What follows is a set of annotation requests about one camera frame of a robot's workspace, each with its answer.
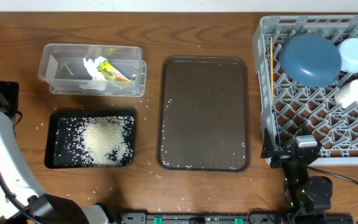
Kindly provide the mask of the white cup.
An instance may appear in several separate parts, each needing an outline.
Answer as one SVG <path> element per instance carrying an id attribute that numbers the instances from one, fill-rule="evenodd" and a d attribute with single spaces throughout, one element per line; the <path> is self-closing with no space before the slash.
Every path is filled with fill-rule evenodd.
<path id="1" fill-rule="evenodd" d="M 353 80 L 339 89 L 334 99 L 342 108 L 348 108 L 354 103 L 358 103 L 358 80 Z"/>

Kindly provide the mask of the dark blue plate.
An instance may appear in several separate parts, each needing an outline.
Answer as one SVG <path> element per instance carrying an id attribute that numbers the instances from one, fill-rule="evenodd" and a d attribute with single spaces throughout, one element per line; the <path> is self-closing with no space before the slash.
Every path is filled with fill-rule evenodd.
<path id="1" fill-rule="evenodd" d="M 310 87 L 333 84 L 341 71 L 341 56 L 336 46 L 316 34 L 296 35 L 287 40 L 278 61 L 292 80 Z"/>

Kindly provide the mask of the light blue bowl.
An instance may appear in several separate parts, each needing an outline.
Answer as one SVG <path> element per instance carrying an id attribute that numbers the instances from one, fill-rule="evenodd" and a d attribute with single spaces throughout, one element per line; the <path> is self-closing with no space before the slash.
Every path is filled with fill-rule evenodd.
<path id="1" fill-rule="evenodd" d="M 341 56 L 341 70 L 347 73 L 358 73 L 358 38 L 342 41 L 337 49 Z"/>

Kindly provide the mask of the wooden chopstick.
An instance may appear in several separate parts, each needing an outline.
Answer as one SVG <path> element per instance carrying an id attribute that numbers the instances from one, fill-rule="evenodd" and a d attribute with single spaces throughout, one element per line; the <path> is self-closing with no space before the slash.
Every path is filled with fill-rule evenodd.
<path id="1" fill-rule="evenodd" d="M 274 82 L 273 82 L 273 74 L 274 74 L 274 59 L 273 59 L 273 36 L 270 36 L 270 88 L 272 94 L 272 105 L 274 105 Z"/>

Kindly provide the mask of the pile of white rice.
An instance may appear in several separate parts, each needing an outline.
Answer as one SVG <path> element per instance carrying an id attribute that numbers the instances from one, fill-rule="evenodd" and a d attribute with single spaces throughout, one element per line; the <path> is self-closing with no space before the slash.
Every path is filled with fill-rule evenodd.
<path id="1" fill-rule="evenodd" d="M 134 117 L 61 118 L 53 141 L 53 165 L 128 166 L 134 158 Z"/>

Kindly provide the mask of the yellow green snack wrapper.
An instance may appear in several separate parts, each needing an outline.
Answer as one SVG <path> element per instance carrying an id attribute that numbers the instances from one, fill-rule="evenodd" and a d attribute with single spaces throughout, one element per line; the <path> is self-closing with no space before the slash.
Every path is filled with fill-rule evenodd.
<path id="1" fill-rule="evenodd" d="M 103 74 L 106 80 L 128 82 L 129 79 L 125 77 L 118 69 L 116 69 L 107 60 L 103 61 L 97 67 L 97 70 Z"/>

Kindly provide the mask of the white napkin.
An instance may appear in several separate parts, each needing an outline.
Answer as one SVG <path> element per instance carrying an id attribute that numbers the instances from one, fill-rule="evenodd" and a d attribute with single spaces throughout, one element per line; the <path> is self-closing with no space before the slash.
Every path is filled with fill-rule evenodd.
<path id="1" fill-rule="evenodd" d="M 86 71 L 91 76 L 91 83 L 80 85 L 80 88 L 84 90 L 98 90 L 98 91 L 104 91 L 106 89 L 105 82 L 107 79 L 105 76 L 97 69 L 99 65 L 101 65 L 104 61 L 106 61 L 106 58 L 104 57 L 98 57 L 94 60 L 85 58 L 83 59 L 83 65 L 86 68 Z"/>

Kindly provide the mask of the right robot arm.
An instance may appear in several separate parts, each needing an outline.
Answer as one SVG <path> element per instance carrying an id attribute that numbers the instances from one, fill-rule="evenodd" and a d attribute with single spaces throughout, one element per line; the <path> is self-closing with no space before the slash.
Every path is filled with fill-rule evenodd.
<path id="1" fill-rule="evenodd" d="M 317 160 L 322 144 L 307 127 L 283 150 L 276 150 L 268 129 L 264 129 L 261 158 L 270 159 L 270 167 L 285 174 L 284 196 L 292 209 L 275 218 L 275 223 L 328 222 L 325 211 L 331 208 L 333 183 L 324 176 L 309 176 L 308 165 Z"/>

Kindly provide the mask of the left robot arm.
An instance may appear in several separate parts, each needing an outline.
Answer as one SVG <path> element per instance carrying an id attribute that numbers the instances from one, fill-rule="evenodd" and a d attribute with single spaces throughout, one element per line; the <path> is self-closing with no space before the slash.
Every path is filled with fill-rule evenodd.
<path id="1" fill-rule="evenodd" d="M 0 82 L 0 223 L 112 223 L 101 204 L 82 209 L 37 181 L 16 141 L 18 93 L 18 83 Z"/>

